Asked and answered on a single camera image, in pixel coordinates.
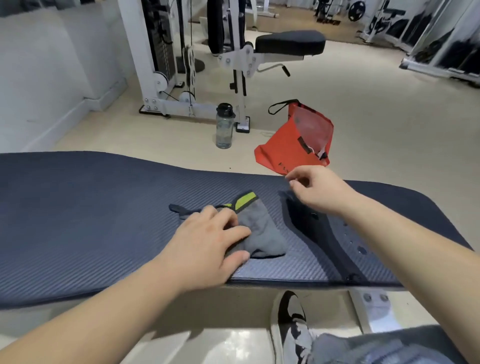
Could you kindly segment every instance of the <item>brown floor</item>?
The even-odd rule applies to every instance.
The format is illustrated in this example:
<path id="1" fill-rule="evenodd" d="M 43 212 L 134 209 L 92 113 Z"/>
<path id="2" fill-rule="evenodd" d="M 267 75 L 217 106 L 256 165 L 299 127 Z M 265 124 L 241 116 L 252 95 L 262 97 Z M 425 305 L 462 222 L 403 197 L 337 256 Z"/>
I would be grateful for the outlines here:
<path id="1" fill-rule="evenodd" d="M 353 23 L 348 18 L 335 17 L 340 20 L 339 25 L 317 23 L 313 10 L 303 8 L 287 8 L 285 6 L 275 6 L 272 12 L 279 15 L 277 18 L 268 18 L 259 16 L 257 20 L 257 30 L 266 33 L 279 33 L 288 30 L 318 30 L 328 40 L 344 43 L 365 44 L 362 39 L 358 38 L 357 31 L 363 30 L 363 25 L 359 22 Z M 194 23 L 199 23 L 199 18 L 206 17 L 206 6 L 201 9 L 196 16 L 193 17 Z M 247 14 L 247 29 L 252 30 L 253 16 Z"/>

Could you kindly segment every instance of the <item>clear plastic bottle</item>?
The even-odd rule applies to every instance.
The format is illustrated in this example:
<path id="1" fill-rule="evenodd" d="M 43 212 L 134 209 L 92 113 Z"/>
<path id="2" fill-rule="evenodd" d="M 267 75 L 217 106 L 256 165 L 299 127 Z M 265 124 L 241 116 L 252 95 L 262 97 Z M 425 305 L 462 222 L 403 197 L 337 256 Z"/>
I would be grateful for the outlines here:
<path id="1" fill-rule="evenodd" d="M 233 106 L 222 102 L 216 109 L 216 146 L 228 149 L 232 146 L 233 123 L 235 113 Z"/>

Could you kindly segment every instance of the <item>black and white shoe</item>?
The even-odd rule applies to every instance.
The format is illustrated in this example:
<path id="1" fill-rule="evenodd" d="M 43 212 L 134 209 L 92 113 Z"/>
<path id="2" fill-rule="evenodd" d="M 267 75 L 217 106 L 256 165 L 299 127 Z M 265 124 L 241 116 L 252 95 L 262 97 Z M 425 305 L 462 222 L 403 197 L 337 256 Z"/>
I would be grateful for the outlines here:
<path id="1" fill-rule="evenodd" d="M 305 313 L 292 291 L 275 298 L 271 318 L 276 364 L 306 364 L 312 349 Z"/>

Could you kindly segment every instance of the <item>forearm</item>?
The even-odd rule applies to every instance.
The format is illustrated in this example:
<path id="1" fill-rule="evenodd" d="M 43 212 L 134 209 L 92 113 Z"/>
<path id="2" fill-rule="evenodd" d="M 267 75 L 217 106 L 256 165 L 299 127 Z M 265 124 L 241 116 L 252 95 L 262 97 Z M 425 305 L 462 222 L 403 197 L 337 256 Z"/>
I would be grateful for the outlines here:
<path id="1" fill-rule="evenodd" d="M 119 363 L 178 289 L 152 261 L 0 351 L 0 363 Z"/>
<path id="2" fill-rule="evenodd" d="M 342 217 L 476 363 L 480 256 L 362 195 Z"/>

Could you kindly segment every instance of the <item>workout glove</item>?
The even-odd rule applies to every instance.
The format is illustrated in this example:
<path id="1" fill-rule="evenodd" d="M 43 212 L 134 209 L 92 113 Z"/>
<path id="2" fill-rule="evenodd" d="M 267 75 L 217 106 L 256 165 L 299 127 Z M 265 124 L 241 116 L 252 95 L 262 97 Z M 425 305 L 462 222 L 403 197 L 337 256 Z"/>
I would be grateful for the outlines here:
<path id="1" fill-rule="evenodd" d="M 181 220 L 201 211 L 188 210 L 179 205 L 168 207 L 170 211 L 177 213 Z M 274 258 L 287 252 L 287 242 L 276 228 L 267 208 L 253 191 L 237 196 L 231 204 L 217 205 L 215 208 L 217 210 L 231 208 L 237 213 L 239 224 L 249 227 L 252 231 L 250 236 L 228 249 L 226 255 L 237 250 L 246 250 L 251 258 Z"/>

